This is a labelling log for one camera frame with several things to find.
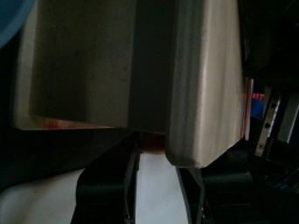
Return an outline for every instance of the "black plastic part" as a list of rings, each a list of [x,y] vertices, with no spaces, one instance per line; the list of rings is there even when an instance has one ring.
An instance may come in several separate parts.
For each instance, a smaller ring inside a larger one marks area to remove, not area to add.
[[[137,154],[135,143],[123,142],[90,164],[79,176],[71,224],[135,223]]]

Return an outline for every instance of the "beige plastic panel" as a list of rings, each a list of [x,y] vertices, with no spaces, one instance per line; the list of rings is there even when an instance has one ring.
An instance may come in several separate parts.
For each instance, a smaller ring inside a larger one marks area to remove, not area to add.
[[[207,166],[242,138],[245,91],[237,0],[179,1],[167,157]]]

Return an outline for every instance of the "white surface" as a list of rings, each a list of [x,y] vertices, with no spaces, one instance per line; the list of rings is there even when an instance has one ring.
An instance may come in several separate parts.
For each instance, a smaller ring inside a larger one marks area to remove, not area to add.
[[[137,224],[187,224],[175,167],[165,155],[142,154],[137,184]]]
[[[137,187],[137,224],[187,224],[175,167],[165,155],[143,154]],[[0,195],[2,224],[70,224],[81,171],[11,187]]]
[[[0,197],[2,224],[70,224],[81,171],[18,185]]]

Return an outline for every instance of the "blue object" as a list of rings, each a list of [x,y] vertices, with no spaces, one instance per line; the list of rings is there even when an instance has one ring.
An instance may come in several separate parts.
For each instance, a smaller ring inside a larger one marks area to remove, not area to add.
[[[0,48],[21,30],[35,0],[0,0]]]

